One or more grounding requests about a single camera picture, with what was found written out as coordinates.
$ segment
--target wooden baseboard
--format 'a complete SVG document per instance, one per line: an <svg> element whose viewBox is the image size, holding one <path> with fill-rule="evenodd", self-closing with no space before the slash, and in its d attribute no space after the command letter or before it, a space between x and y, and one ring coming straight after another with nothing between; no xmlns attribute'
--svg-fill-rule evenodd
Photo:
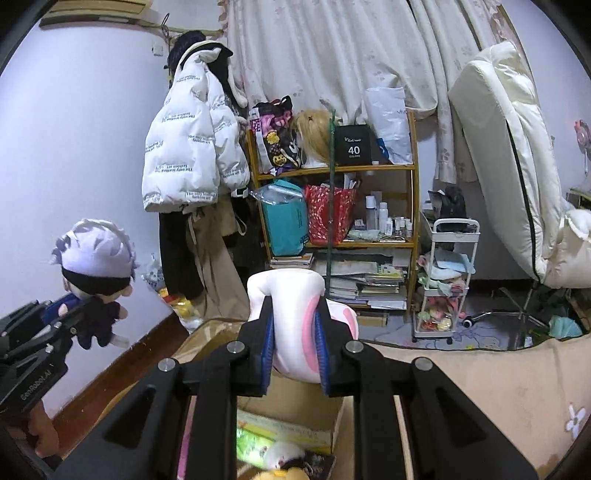
<svg viewBox="0 0 591 480"><path fill-rule="evenodd" d="M189 336L175 313L121 355L53 419L66 456L91 430L107 404L137 382L159 360L171 356Z"/></svg>

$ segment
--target white curtain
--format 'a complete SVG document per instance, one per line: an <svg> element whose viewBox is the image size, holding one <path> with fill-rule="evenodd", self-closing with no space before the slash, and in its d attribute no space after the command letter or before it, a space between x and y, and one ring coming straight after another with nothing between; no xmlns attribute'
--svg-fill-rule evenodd
<svg viewBox="0 0 591 480"><path fill-rule="evenodd" d="M437 108L427 47L406 0L230 0L228 46L250 105L290 95L294 112L364 121L363 91L403 86L419 118Z"/></svg>
<svg viewBox="0 0 591 480"><path fill-rule="evenodd" d="M218 2L251 106L290 95L295 112L324 106L352 123L366 119L366 88L403 86L418 118L437 111L435 178L477 180L447 92L495 43L511 40L525 58L500 0Z"/></svg>

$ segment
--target plush keychain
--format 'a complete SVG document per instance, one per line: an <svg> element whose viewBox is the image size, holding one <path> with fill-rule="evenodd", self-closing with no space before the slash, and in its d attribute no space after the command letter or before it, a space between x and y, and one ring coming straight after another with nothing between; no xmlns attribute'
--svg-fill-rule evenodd
<svg viewBox="0 0 591 480"><path fill-rule="evenodd" d="M128 314L115 300L131 295L137 268L134 245L125 232L106 220L84 219L56 241L52 255L51 263L61 265L64 288L71 292L60 301L60 317L89 297L102 301L85 312L76 335L80 346L90 349L95 336L100 346L127 347L129 340L112 332L113 324Z"/></svg>

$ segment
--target pink fan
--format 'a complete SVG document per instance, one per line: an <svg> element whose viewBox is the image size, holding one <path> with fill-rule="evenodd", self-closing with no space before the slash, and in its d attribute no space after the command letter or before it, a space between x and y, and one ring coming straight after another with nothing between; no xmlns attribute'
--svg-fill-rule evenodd
<svg viewBox="0 0 591 480"><path fill-rule="evenodd" d="M589 126L582 120L579 120L574 123L574 130L577 132L577 142L579 143L579 146L585 151L585 176L587 176L589 173L587 159L591 153L591 134L589 133Z"/></svg>

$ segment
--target yellow plush toy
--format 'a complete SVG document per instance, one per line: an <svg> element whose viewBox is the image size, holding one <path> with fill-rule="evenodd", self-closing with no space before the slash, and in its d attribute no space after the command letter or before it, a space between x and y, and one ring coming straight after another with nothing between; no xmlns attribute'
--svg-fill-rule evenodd
<svg viewBox="0 0 591 480"><path fill-rule="evenodd" d="M252 480L310 480L301 468L290 468L289 470L269 470L259 473Z"/></svg>

